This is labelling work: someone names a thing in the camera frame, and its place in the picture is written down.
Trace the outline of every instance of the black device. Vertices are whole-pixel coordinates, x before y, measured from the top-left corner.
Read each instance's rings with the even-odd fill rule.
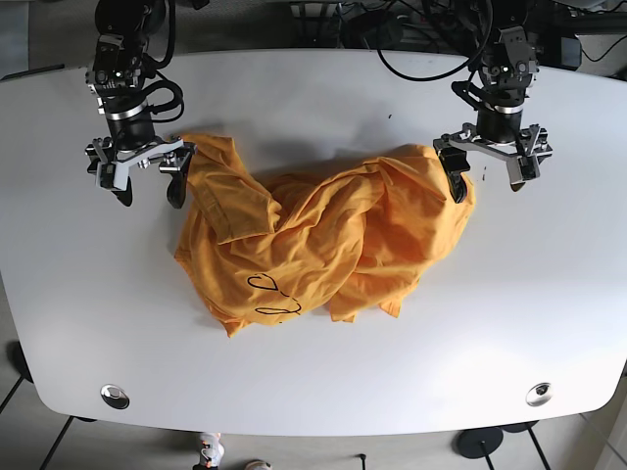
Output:
[[[477,5],[474,9],[467,5],[458,9],[458,4],[465,2],[455,2],[460,20],[474,25],[480,54],[468,61],[470,78],[452,84],[456,95],[477,111],[477,121],[434,140],[458,203],[467,195],[461,174],[470,170],[468,151],[504,161],[514,191],[538,178],[540,163],[553,153],[546,129],[537,124],[521,129],[527,89],[538,72],[536,51],[523,27],[533,4],[527,0],[480,1],[483,8]],[[476,73],[481,87],[472,82]]]
[[[169,16],[166,56],[157,61],[148,54],[150,36]],[[107,119],[111,137],[94,139],[85,153],[91,164],[88,172],[97,186],[112,191],[125,205],[132,203],[129,169],[159,163],[172,182],[168,200],[175,208],[185,201],[187,171],[195,152],[192,143],[180,139],[164,141],[155,134],[155,123],[171,122],[184,111],[183,92],[159,70],[171,61],[176,31],[175,3],[168,0],[100,0],[95,23],[100,33],[92,70],[86,83],[98,97],[99,113]],[[171,99],[151,105],[150,95],[167,90]],[[178,115],[154,118],[179,109]]]

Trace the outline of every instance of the metal bracket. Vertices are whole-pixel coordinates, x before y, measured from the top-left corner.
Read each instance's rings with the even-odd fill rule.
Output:
[[[150,164],[159,163],[159,171],[172,177],[168,188],[168,200],[177,209],[180,209],[185,201],[187,171],[191,157],[195,153],[196,145],[183,142],[180,138],[172,142],[155,140],[124,160],[117,158],[110,137],[104,140],[94,139],[85,149],[85,154],[91,160],[87,172],[95,175],[96,186],[116,193],[125,206],[132,203],[130,168],[133,165],[146,168]]]
[[[540,177],[540,163],[553,154],[553,149],[547,142],[547,130],[538,124],[530,125],[520,131],[520,143],[524,154],[520,155],[515,143],[495,145],[477,135],[473,124],[466,123],[462,131],[455,134],[444,134],[442,138],[433,141],[444,171],[449,178],[451,194],[456,203],[465,199],[467,189],[461,178],[461,173],[470,170],[466,160],[466,153],[481,152],[506,163],[509,175],[509,184],[514,187],[532,179]]]

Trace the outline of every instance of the yellow t-shirt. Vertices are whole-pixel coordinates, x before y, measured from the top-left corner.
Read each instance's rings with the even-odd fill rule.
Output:
[[[453,249],[475,203],[466,180],[468,196],[455,204],[429,147],[401,147],[326,179],[294,173],[263,186],[232,139],[183,139],[198,153],[175,257],[228,336],[325,304],[333,321],[355,321],[368,306],[398,316],[425,269]]]

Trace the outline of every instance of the white table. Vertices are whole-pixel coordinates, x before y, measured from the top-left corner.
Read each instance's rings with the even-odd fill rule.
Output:
[[[459,58],[390,54],[413,74]],[[542,69],[524,114],[550,132],[542,177],[509,189],[472,154],[477,207],[399,319],[313,312],[228,339],[172,258],[185,211],[135,169],[130,209],[94,187],[84,147],[107,135],[85,70],[0,83],[0,269],[41,399],[53,410],[172,429],[375,435],[589,411],[627,358],[627,85]],[[176,58],[186,113],[158,132],[234,136],[252,171],[430,144],[475,114],[450,80],[410,83],[365,51]],[[465,78],[465,74],[456,79]],[[536,384],[553,399],[526,403]],[[130,397],[116,410],[100,396]]]

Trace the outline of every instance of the wire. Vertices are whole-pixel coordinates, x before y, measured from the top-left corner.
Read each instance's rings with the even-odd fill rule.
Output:
[[[418,10],[417,8],[415,8],[413,5],[409,4],[408,2],[406,2],[405,0],[398,0],[399,3],[402,3],[403,5],[405,5],[406,7],[408,7],[410,10],[418,13],[419,15],[421,15],[423,18],[426,19],[426,17],[424,16],[424,13],[422,13],[420,10]]]
[[[601,430],[595,426],[592,421],[590,421],[585,414],[583,413],[579,413],[579,416],[581,416],[581,419],[583,419],[584,421],[586,421],[586,424],[588,426],[590,426],[598,435],[599,437],[605,442],[605,445],[609,447],[609,449],[614,453],[614,455],[616,455],[616,457],[618,457],[618,459],[623,462],[623,465],[625,465],[627,467],[627,460],[625,460],[625,457],[623,457],[620,452],[618,450],[616,450],[616,448],[611,444],[611,442],[607,439],[607,437],[601,432]]]
[[[387,8],[385,9],[385,13],[387,14],[390,11],[390,8],[392,8],[392,6],[399,0],[392,0],[390,2],[390,4],[387,6]],[[388,61],[385,60],[385,58],[383,57],[383,53],[381,52],[381,47],[380,47],[380,33],[381,33],[381,24],[384,22],[384,18],[385,15],[383,16],[383,18],[381,19],[381,21],[378,23],[377,27],[376,27],[376,52],[379,55],[379,59],[381,60],[381,62],[383,63],[383,65],[394,75],[403,78],[405,80],[409,80],[409,81],[435,81],[435,80],[439,80],[441,78],[446,78],[448,76],[451,76],[455,73],[457,73],[458,71],[463,70],[465,67],[469,66],[470,64],[472,64],[474,61],[477,60],[477,58],[479,58],[479,56],[481,56],[481,54],[483,53],[484,49],[486,48],[486,45],[488,44],[488,40],[490,39],[490,32],[492,31],[492,23],[494,20],[494,12],[492,10],[492,0],[485,0],[485,4],[486,4],[486,14],[488,17],[488,25],[486,27],[485,32],[483,33],[483,38],[481,39],[481,43],[479,44],[479,47],[477,47],[477,50],[466,60],[464,61],[463,64],[455,67],[454,69],[451,69],[449,71],[446,71],[444,73],[440,73],[439,75],[431,75],[431,76],[410,76],[410,75],[405,75],[404,73],[400,73],[398,70],[394,69],[389,63]]]
[[[176,2],[174,0],[168,0],[168,48],[166,49],[166,55],[161,61],[156,61],[152,57],[153,67],[155,69],[164,69],[166,68],[172,57],[174,56],[174,43],[176,42]]]
[[[15,392],[18,390],[23,380],[24,380],[24,376],[21,375],[18,381],[16,382],[16,385],[13,386],[13,388],[11,389],[7,397],[2,401],[2,404],[0,404],[0,413],[2,413],[2,411],[4,411],[4,408],[7,407],[7,404],[9,404],[9,401],[11,401],[11,398],[13,397]]]
[[[611,10],[597,10],[595,12],[593,12],[591,10],[587,10],[585,8],[577,8],[577,7],[568,7],[568,8],[570,10],[574,10],[575,12],[583,13],[584,15],[604,15],[606,13],[614,13],[616,10],[618,10],[625,3],[627,3],[627,0],[621,1],[620,3],[618,3],[618,5],[616,5]]]
[[[52,459],[52,456],[57,451],[57,447],[61,443],[61,440],[63,439],[64,435],[68,431],[68,428],[72,424],[73,420],[74,420],[73,416],[70,416],[68,418],[68,421],[66,421],[66,424],[64,425],[63,429],[61,430],[61,433],[59,433],[59,436],[57,436],[57,440],[55,441],[55,443],[52,444],[52,447],[50,448],[50,451],[48,452],[48,455],[46,455],[46,458],[44,459],[43,463],[39,467],[39,470],[45,470],[45,468],[48,466],[48,464],[50,463],[50,460]]]
[[[620,39],[618,39],[616,42],[614,42],[609,49],[607,49],[602,56],[600,56],[598,59],[592,59],[587,53],[586,51],[584,51],[584,48],[581,48],[581,53],[586,56],[586,59],[588,59],[590,62],[600,62],[602,61],[605,56],[607,56],[607,54],[609,54],[611,52],[611,50],[616,47],[618,44],[620,44],[621,42],[623,42],[625,39],[627,39],[627,35],[621,37]]]
[[[625,3],[627,3],[627,0],[623,0],[618,5],[616,5],[614,8],[612,8],[611,10],[607,10],[604,13],[614,13],[616,10],[618,10],[620,8],[621,5],[624,5]]]

